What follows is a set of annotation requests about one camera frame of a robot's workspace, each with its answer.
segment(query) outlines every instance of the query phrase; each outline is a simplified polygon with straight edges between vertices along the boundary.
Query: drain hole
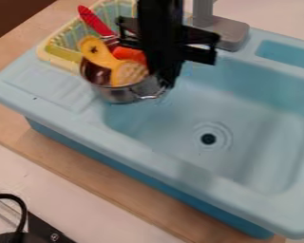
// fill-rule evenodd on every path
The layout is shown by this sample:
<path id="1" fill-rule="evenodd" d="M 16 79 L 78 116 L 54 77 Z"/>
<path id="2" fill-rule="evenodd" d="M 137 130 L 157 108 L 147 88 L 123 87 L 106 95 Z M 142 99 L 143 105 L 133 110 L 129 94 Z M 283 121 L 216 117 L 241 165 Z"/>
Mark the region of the drain hole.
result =
<path id="1" fill-rule="evenodd" d="M 217 142 L 217 137 L 211 133 L 206 133 L 200 137 L 200 140 L 205 145 L 212 145 Z"/>

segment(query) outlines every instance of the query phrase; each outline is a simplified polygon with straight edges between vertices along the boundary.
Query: red spoon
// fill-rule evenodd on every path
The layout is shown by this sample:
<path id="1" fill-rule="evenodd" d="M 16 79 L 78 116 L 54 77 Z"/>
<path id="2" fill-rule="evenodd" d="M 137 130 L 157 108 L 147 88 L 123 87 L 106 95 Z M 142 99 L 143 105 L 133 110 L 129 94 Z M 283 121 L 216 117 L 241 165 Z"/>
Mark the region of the red spoon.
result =
<path id="1" fill-rule="evenodd" d="M 116 33 L 112 31 L 93 11 L 85 6 L 80 5 L 78 7 L 81 18 L 87 25 L 92 27 L 97 33 L 104 37 L 115 36 Z"/>

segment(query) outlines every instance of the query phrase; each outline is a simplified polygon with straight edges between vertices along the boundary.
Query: pot handle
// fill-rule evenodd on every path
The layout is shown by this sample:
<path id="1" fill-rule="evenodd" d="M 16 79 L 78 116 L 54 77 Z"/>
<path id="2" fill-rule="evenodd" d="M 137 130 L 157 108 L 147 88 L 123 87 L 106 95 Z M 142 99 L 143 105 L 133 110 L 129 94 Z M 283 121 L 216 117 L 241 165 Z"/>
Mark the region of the pot handle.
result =
<path id="1" fill-rule="evenodd" d="M 167 87 L 166 86 L 162 86 L 160 88 L 160 90 L 158 92 L 156 92 L 153 95 L 146 95 L 146 96 L 141 96 L 139 95 L 135 90 L 133 90 L 132 88 L 130 89 L 130 91 L 135 95 L 135 97 L 137 99 L 140 100 L 149 100 L 149 99 L 158 99 L 165 91 L 166 91 Z"/>

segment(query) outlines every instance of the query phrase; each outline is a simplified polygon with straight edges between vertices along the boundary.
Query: sink drain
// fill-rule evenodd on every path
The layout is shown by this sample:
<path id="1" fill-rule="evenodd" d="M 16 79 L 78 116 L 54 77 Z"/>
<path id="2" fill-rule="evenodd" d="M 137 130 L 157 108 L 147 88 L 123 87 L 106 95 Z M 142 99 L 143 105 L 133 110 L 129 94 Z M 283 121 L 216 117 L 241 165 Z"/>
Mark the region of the sink drain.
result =
<path id="1" fill-rule="evenodd" d="M 222 150 L 231 147 L 231 130 L 221 122 L 200 122 L 194 126 L 194 146 L 205 150 Z"/>
<path id="2" fill-rule="evenodd" d="M 217 142 L 217 137 L 214 134 L 206 133 L 200 137 L 200 140 L 205 145 L 212 145 Z"/>

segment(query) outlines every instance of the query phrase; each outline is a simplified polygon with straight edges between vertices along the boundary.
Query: orange toy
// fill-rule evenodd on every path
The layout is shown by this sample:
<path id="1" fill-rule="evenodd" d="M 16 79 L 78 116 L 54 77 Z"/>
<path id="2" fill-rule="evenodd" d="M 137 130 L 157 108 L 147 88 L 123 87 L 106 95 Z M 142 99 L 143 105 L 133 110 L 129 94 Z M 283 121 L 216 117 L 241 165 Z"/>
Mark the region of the orange toy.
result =
<path id="1" fill-rule="evenodd" d="M 126 47 L 116 47 L 112 54 L 114 57 L 120 60 L 133 60 L 142 65 L 146 65 L 146 58 L 144 53 L 138 49 L 126 48 Z"/>

